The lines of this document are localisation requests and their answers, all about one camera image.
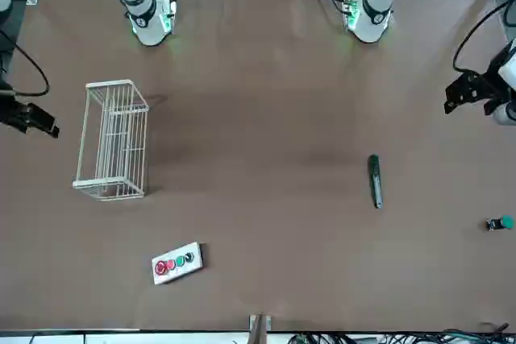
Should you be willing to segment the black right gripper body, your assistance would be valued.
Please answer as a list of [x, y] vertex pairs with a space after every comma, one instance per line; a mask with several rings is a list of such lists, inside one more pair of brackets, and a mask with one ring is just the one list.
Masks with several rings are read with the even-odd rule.
[[1, 94], [1, 123], [12, 127], [29, 127], [31, 107], [13, 94]]

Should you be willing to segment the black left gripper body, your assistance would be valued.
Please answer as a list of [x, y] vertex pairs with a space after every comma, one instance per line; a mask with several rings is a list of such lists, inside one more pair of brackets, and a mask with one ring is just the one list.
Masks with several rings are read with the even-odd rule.
[[505, 82], [498, 72], [486, 73], [485, 79], [489, 83], [489, 97], [484, 104], [485, 115], [491, 115], [496, 108], [505, 102]]

